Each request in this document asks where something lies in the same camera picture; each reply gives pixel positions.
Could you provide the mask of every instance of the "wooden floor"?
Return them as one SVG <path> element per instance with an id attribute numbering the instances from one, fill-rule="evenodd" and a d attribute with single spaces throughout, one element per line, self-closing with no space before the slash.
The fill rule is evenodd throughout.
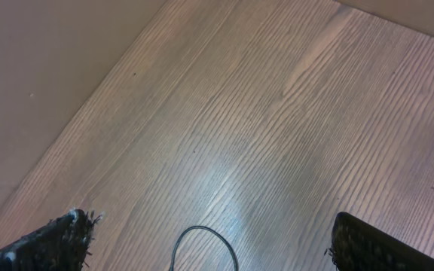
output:
<path id="1" fill-rule="evenodd" d="M 348 211 L 434 257 L 434 38 L 330 0 L 169 0 L 0 210 L 0 247 L 105 211 L 91 270 L 207 225 L 241 270 L 334 270 Z M 208 233 L 177 270 L 231 269 Z"/>

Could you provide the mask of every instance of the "black wire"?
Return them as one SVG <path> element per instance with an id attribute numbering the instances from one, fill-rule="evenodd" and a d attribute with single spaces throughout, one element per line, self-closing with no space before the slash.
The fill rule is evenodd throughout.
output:
<path id="1" fill-rule="evenodd" d="M 222 235 L 220 235 L 216 231 L 212 230 L 211 228 L 205 227 L 205 226 L 192 226 L 192 227 L 187 228 L 187 230 L 184 230 L 184 232 L 177 239 L 177 242 L 175 243 L 175 246 L 173 247 L 172 262 L 170 263 L 170 269 L 169 269 L 169 271 L 173 271 L 173 265 L 175 264 L 175 255 L 177 254 L 177 248 L 180 245 L 180 241 L 182 241 L 182 238 L 184 237 L 184 235 L 187 234 L 191 230 L 206 230 L 206 231 L 209 231 L 213 235 L 217 236 L 221 241 L 223 241 L 223 243 L 225 244 L 225 246 L 227 246 L 229 252 L 231 253 L 232 261 L 234 262 L 234 270 L 235 271 L 239 271 L 239 263 L 237 262 L 237 256 L 236 256 L 236 254 L 234 252 L 234 249 L 232 248 L 231 244 L 229 244 L 229 242 L 227 242 L 227 240 L 224 237 L 222 237 Z"/>

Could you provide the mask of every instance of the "cord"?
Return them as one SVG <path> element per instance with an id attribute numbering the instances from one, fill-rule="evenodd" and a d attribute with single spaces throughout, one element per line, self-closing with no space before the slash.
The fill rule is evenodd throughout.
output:
<path id="1" fill-rule="evenodd" d="M 205 227 L 205 226 L 192 226 L 192 227 L 188 227 L 187 230 L 184 230 L 184 232 L 177 239 L 175 246 L 173 247 L 172 262 L 170 263 L 169 271 L 173 271 L 173 265 L 175 264 L 175 256 L 177 254 L 177 248 L 180 245 L 180 241 L 182 241 L 182 238 L 184 237 L 184 235 L 187 234 L 191 230 L 206 230 L 208 232 L 211 232 L 213 235 L 217 236 L 221 241 L 223 241 L 223 243 L 225 244 L 225 246 L 228 248 L 229 252 L 231 253 L 232 261 L 234 262 L 234 270 L 239 271 L 239 263 L 237 262 L 237 256 L 236 256 L 231 244 L 229 244 L 229 242 L 227 242 L 227 240 L 224 237 L 222 237 L 222 235 L 220 235 L 216 231 L 212 230 L 211 228 Z"/>

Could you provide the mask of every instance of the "wooden surface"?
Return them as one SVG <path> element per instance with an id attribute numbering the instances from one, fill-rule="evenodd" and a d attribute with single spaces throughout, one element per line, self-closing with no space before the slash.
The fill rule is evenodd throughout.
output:
<path id="1" fill-rule="evenodd" d="M 336 0 L 434 37 L 434 0 Z"/>
<path id="2" fill-rule="evenodd" d="M 241 270 L 335 270 L 348 211 L 434 257 L 434 38 L 328 0 L 169 0 L 0 211 L 0 247 L 105 211 L 93 270 L 207 225 Z M 231 269 L 208 233 L 178 270 Z"/>
<path id="3" fill-rule="evenodd" d="M 0 0 L 0 208 L 164 0 Z"/>

